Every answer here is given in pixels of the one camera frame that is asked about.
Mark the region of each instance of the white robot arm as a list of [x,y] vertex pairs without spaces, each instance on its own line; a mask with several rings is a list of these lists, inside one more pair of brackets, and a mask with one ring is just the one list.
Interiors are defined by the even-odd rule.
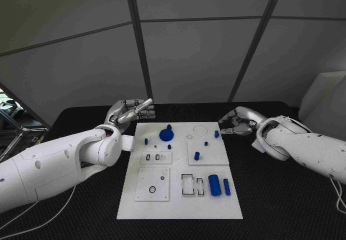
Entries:
[[236,107],[219,120],[230,119],[235,127],[220,134],[248,135],[255,132],[252,146],[271,157],[285,161],[289,157],[308,169],[346,184],[346,142],[311,133],[292,119],[279,116],[265,118],[246,107]]
[[[27,148],[0,163],[0,213],[47,199],[112,166],[134,137],[121,135],[129,121],[155,117],[152,100],[118,101],[95,129]],[[80,168],[80,162],[90,165]]]

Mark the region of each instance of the black tablecloth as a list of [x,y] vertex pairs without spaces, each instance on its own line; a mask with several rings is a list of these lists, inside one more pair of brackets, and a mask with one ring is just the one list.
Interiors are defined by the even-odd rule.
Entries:
[[[155,104],[157,118],[141,122],[216,122],[238,106],[268,118],[284,115],[297,119],[282,102],[233,102]],[[109,106],[66,109],[44,141],[102,124],[108,109]],[[135,126],[131,123],[124,134],[134,135]],[[279,161],[259,153],[250,146],[255,134],[222,138],[243,220],[116,220],[129,159],[129,153],[122,152],[115,165],[76,186],[56,219],[11,239],[346,239],[346,215],[336,210],[330,180],[291,158]],[[0,231],[0,236],[44,223],[65,205],[70,192],[43,200]],[[3,213],[0,225],[27,207]]]

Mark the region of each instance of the blue round cap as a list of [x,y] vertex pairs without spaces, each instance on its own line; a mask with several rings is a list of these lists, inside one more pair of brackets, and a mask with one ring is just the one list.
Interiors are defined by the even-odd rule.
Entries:
[[174,134],[173,134],[173,131],[170,129],[163,129],[160,131],[160,139],[164,142],[170,141],[173,139],[173,136],[174,136]]

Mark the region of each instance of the robotic hand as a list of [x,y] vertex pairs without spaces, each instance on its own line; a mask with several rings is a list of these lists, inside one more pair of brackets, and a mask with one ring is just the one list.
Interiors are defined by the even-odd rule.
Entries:
[[220,134],[248,135],[255,132],[252,146],[271,157],[285,161],[289,157],[304,167],[346,184],[346,142],[312,133],[294,119],[266,118],[246,107],[236,107],[217,121],[230,119],[233,128]]
[[47,199],[112,166],[134,137],[121,135],[137,119],[155,118],[152,99],[121,100],[92,130],[27,148],[0,163],[0,213]]

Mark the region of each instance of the blue object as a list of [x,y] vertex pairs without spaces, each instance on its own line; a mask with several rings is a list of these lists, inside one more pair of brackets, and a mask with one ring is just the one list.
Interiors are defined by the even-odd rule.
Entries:
[[223,185],[225,185],[225,194],[229,196],[230,195],[229,180],[226,178],[223,179]]
[[173,131],[171,131],[171,126],[167,125],[167,128],[160,131],[160,139],[167,142],[173,139]]
[[200,159],[200,152],[196,151],[196,153],[194,153],[194,160],[199,160],[199,159]]
[[210,195],[219,196],[222,194],[219,177],[217,177],[217,175],[213,174],[207,178],[209,178],[209,186],[210,186]]

